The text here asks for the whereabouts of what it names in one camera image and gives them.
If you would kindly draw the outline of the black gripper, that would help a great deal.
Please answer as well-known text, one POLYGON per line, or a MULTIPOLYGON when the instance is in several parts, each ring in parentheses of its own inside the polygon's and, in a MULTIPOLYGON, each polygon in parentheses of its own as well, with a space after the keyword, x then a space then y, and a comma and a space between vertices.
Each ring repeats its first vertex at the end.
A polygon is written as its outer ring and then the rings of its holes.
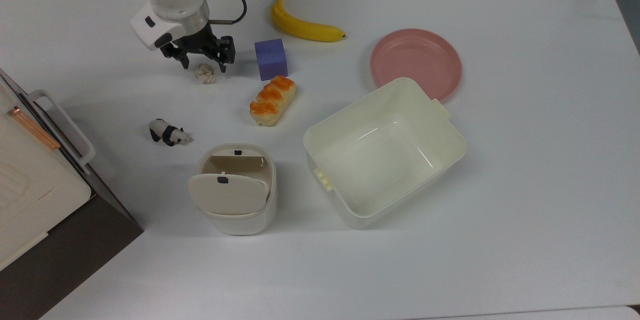
POLYGON ((223 36, 218 39, 210 27, 180 39, 174 39, 171 34, 165 33, 160 36, 160 51, 165 58, 180 62, 185 70, 190 66, 189 54, 204 55, 217 62, 222 73, 226 73, 227 64, 233 64, 236 57, 233 37, 223 36))

